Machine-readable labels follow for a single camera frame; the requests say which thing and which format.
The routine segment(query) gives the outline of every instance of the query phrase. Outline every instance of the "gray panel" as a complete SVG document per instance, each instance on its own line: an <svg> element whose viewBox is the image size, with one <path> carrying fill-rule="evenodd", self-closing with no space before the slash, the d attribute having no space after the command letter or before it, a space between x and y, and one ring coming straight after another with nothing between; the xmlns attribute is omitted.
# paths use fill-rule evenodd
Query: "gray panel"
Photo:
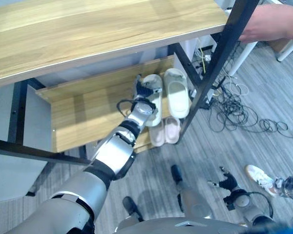
<svg viewBox="0 0 293 234"><path fill-rule="evenodd" d="M24 1L24 0L0 0L0 6L5 6L8 4L12 4L12 3L20 2L20 1Z"/></svg>
<svg viewBox="0 0 293 234"><path fill-rule="evenodd" d="M13 85L0 87L0 139L7 140ZM24 145L51 150L50 105L28 88ZM0 201L26 195L46 162L0 155Z"/></svg>

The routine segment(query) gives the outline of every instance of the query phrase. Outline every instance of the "wooden shelf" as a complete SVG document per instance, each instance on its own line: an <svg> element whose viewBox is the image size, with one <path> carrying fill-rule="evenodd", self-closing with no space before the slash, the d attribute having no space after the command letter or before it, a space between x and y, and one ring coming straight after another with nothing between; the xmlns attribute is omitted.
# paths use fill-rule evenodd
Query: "wooden shelf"
<svg viewBox="0 0 293 234"><path fill-rule="evenodd" d="M53 150L62 152L104 138L121 123L119 100L131 99L132 84L137 74L163 74L173 66L173 56L144 64L72 81L37 91L51 104ZM124 112L129 105L123 106ZM167 98L163 96L163 117L169 116ZM147 129L139 136L135 148L149 148Z"/></svg>
<svg viewBox="0 0 293 234"><path fill-rule="evenodd" d="M214 0L25 0L0 7L0 86L223 30Z"/></svg>

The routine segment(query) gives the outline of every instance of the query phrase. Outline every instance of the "wooden tabletop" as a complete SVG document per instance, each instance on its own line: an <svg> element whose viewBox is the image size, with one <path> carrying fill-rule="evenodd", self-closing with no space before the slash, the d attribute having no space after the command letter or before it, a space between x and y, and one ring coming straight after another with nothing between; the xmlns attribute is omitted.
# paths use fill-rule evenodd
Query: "wooden tabletop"
<svg viewBox="0 0 293 234"><path fill-rule="evenodd" d="M220 32L213 0L28 0L0 7L0 86Z"/></svg>

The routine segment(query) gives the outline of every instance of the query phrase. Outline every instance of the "yellow wire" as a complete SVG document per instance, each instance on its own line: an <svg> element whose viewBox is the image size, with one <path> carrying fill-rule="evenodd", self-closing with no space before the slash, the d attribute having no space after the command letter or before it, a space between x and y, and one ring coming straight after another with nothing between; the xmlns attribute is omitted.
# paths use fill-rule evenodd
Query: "yellow wire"
<svg viewBox="0 0 293 234"><path fill-rule="evenodd" d="M205 69L205 63L204 63L204 53L203 53L203 50L202 50L202 48L200 47L200 51L201 51L201 53L202 53L202 63L203 63L203 71L204 71L204 74L206 73L206 69Z"/></svg>

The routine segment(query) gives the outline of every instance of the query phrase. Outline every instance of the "black metal frame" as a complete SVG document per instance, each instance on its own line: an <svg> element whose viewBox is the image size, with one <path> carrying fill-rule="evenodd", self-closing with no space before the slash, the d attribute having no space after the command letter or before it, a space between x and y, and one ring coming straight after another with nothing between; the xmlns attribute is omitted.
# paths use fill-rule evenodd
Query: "black metal frame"
<svg viewBox="0 0 293 234"><path fill-rule="evenodd" d="M211 89L230 52L234 49L235 43L238 41L258 2L259 0L236 1L223 32L212 35L216 42L218 42L218 45L211 57L203 79L200 79L199 74L197 74L179 43L168 47L170 54L175 53L177 55L197 91L189 115L182 120L180 139L185 134L198 109L204 106L208 91ZM53 153L23 146L27 85L31 85L35 89L44 87L35 78L14 84L8 142L0 140L0 154L48 162L88 165L90 160L86 157L85 146L79 148L80 158L67 156L64 153Z"/></svg>
<svg viewBox="0 0 293 234"><path fill-rule="evenodd" d="M211 57L203 80L200 79L181 45L176 43L169 46L169 52L171 54L174 52L177 55L197 92L188 116L182 121L179 140L184 136L198 109L205 106L208 91L212 88L231 51L234 49L258 2L259 0L239 0L235 2L224 30L221 33L212 35L217 42L217 47Z"/></svg>
<svg viewBox="0 0 293 234"><path fill-rule="evenodd" d="M88 165L91 161L87 159L85 146L80 147L81 157L78 158L65 155L64 153L54 153L23 145L28 85L35 89L45 87L35 78L14 84L8 141L0 140L0 154L48 162Z"/></svg>

